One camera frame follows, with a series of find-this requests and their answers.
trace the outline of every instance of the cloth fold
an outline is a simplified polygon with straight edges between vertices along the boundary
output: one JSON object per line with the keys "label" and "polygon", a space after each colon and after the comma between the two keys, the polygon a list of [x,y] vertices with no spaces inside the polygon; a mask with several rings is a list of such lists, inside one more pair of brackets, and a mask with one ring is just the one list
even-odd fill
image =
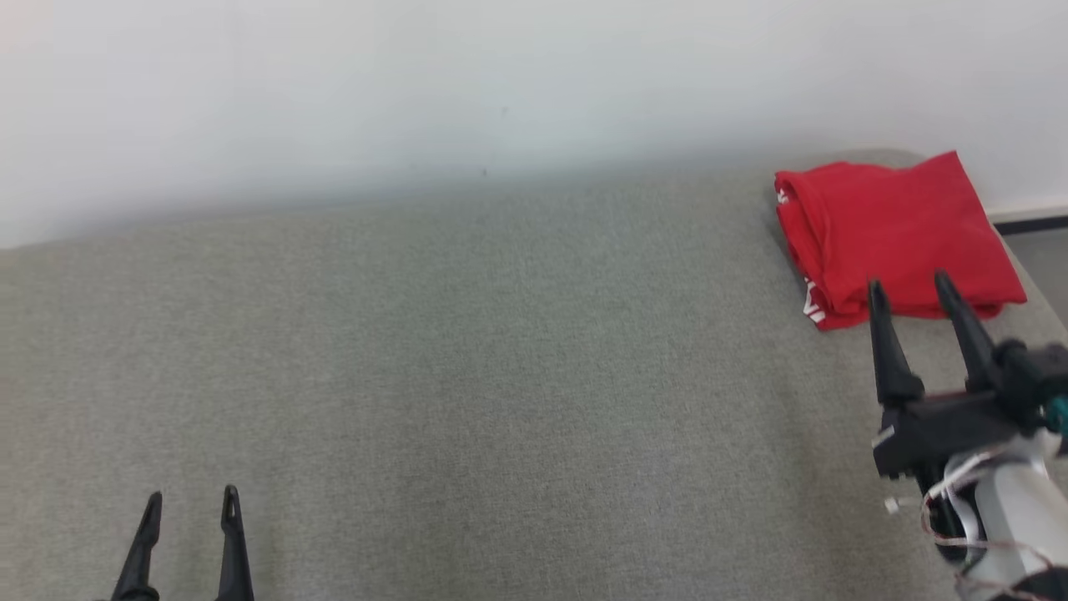
{"label": "cloth fold", "polygon": [[908,169],[832,162],[775,173],[779,220],[807,284],[819,330],[867,320],[867,282],[893,312],[942,318],[934,272],[945,269],[979,318],[1026,294],[956,152]]}

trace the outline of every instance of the robotic arm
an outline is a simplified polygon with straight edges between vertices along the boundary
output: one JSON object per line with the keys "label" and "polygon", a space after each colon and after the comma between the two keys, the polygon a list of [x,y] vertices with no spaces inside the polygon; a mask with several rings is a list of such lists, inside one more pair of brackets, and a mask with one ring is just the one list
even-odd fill
{"label": "robotic arm", "polygon": [[924,529],[961,599],[1068,601],[1068,501],[1046,471],[1068,454],[1068,349],[995,347],[945,272],[936,286],[968,369],[964,391],[937,396],[909,369],[881,284],[868,289],[876,468],[920,486]]}

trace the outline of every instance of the red cloth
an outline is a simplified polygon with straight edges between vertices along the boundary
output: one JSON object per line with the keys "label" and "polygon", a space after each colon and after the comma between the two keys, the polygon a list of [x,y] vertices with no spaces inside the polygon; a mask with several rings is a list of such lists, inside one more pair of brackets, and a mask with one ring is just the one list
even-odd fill
{"label": "red cloth", "polygon": [[957,153],[909,169],[833,162],[775,173],[779,221],[808,282],[804,314],[819,330],[867,320],[867,281],[895,314],[942,318],[945,269],[983,319],[1027,300]]}

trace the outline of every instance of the teal object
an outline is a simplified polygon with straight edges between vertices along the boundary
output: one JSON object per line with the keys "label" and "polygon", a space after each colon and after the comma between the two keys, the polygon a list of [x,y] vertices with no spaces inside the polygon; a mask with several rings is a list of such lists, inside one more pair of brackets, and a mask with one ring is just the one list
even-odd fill
{"label": "teal object", "polygon": [[1053,399],[1046,411],[1050,425],[1061,431],[1062,437],[1068,437],[1068,397]]}

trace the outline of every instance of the folded garment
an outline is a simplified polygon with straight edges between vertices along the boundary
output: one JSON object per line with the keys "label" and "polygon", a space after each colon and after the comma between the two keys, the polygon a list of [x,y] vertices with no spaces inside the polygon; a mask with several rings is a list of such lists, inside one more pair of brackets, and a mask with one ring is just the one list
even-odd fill
{"label": "folded garment", "polygon": [[779,220],[808,286],[804,314],[819,330],[867,319],[867,282],[893,312],[943,318],[934,272],[944,269],[980,318],[1027,300],[1001,237],[957,153],[909,169],[833,162],[775,173]]}

